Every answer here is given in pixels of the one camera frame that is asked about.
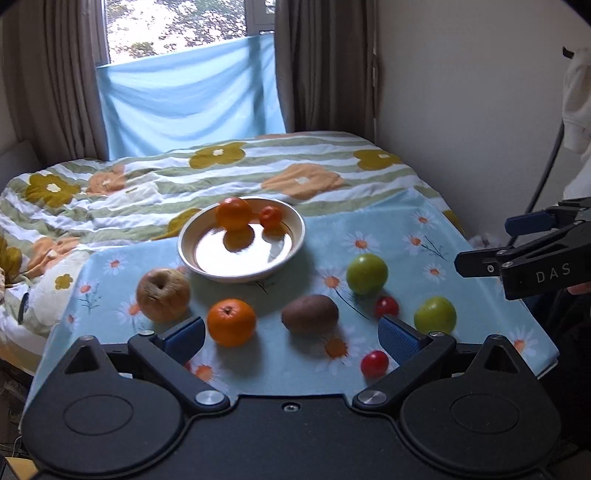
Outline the person's hand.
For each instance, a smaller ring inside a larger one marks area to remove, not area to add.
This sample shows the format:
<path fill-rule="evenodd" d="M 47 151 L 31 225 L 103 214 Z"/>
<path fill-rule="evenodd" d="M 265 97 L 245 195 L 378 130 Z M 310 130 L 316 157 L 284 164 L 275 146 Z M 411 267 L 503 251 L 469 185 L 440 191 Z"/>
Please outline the person's hand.
<path fill-rule="evenodd" d="M 568 288 L 568 292 L 572 295 L 582 295 L 591 292 L 591 283 L 583 283 L 576 286 L 571 286 Z"/>

